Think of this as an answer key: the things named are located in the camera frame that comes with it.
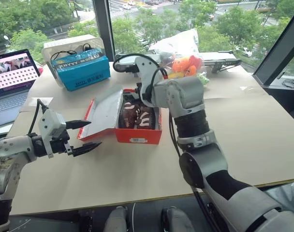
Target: blue box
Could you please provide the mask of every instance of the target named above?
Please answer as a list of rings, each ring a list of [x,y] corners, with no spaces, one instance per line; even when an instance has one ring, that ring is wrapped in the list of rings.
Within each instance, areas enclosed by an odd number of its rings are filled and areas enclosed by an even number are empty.
[[[97,49],[52,60],[51,65],[68,91],[110,77],[108,59]]]

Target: shoe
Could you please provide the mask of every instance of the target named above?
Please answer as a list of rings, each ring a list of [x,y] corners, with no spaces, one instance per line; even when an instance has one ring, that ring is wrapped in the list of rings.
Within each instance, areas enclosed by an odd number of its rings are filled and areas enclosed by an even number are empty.
[[[138,129],[154,130],[156,127],[156,116],[153,108],[141,106],[137,115],[136,125]]]
[[[132,104],[131,102],[124,103],[119,116],[119,127],[124,129],[134,129],[135,121],[139,113],[139,105]]]

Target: car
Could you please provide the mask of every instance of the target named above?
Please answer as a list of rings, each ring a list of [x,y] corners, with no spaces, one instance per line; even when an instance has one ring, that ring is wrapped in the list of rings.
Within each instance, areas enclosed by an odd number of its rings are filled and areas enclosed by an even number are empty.
[[[135,5],[136,5],[135,1],[133,1],[133,0],[128,1],[128,4],[129,4],[130,6],[135,6]]]
[[[209,19],[210,21],[213,21],[214,18],[215,18],[215,17],[214,17],[212,14],[209,14],[209,15],[208,15],[208,19]]]
[[[131,6],[129,6],[128,4],[125,3],[125,4],[122,5],[122,8],[126,9],[126,10],[130,10]]]
[[[241,53],[243,54],[243,56],[246,57],[251,57],[252,56],[252,52],[250,50],[248,50],[248,48],[246,47],[242,47],[241,49],[237,46],[235,47],[236,51],[241,51]]]
[[[152,0],[146,0],[145,1],[145,4],[150,5],[150,6],[153,6],[154,5],[154,3],[153,3]]]

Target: white table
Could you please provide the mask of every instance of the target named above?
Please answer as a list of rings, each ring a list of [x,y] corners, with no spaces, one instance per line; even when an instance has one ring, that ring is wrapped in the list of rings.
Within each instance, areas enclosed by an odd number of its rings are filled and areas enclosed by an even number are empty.
[[[82,119],[97,94],[117,83],[135,87],[132,74],[111,71],[111,78],[68,92],[45,68],[28,98],[52,97],[49,107],[66,120]],[[206,114],[225,153],[230,174],[264,186],[294,180],[294,120],[241,67],[209,76]],[[25,106],[9,135],[26,134],[34,107]],[[114,135],[79,157],[56,154],[39,158],[22,170],[12,215],[70,210],[192,194],[184,181],[162,111],[159,145],[121,144]],[[69,130],[70,143],[78,130]]]

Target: clear plastic bag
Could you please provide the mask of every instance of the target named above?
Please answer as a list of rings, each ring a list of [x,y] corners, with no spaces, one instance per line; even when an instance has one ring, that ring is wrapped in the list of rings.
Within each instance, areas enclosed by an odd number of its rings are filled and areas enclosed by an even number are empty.
[[[169,79],[197,76],[206,85],[209,80],[198,43],[197,30],[191,29],[156,42],[149,52],[160,55],[160,65],[166,68]]]

